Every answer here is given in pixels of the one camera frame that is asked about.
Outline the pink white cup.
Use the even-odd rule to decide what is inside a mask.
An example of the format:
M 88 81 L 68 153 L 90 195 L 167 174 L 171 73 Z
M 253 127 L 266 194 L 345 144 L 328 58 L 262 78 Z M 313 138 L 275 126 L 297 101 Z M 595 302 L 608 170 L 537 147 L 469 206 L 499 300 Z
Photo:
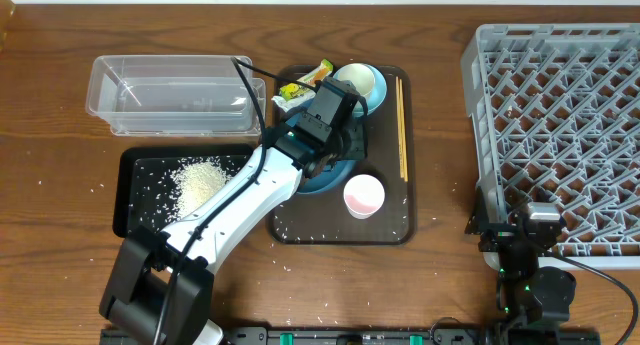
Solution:
M 380 180 L 368 174 L 350 178 L 343 189 L 343 201 L 349 214 L 364 220 L 376 213 L 384 204 L 385 189 Z

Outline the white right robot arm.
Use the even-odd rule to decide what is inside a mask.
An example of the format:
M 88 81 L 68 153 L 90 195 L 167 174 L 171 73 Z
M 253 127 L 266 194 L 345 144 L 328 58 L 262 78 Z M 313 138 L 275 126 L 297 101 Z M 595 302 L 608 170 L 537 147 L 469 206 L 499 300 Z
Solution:
M 570 318 L 576 279 L 553 266 L 541 266 L 539 256 L 555 246 L 564 220 L 551 203 L 530 202 L 511 222 L 492 220 L 482 191 L 476 200 L 467 234 L 480 237 L 483 253 L 498 255 L 496 305 L 506 318 L 485 326 L 480 344 L 570 345 L 585 337 L 563 331 Z

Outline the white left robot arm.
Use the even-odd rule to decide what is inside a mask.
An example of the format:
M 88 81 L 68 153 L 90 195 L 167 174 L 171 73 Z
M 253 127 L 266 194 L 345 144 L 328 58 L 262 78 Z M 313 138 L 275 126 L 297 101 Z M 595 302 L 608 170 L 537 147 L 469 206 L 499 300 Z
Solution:
M 263 132 L 244 167 L 202 206 L 154 232 L 131 231 L 119 249 L 99 312 L 141 344 L 218 344 L 209 318 L 224 260 L 271 210 L 325 165 L 365 157 L 362 115 L 323 118 L 302 110 Z

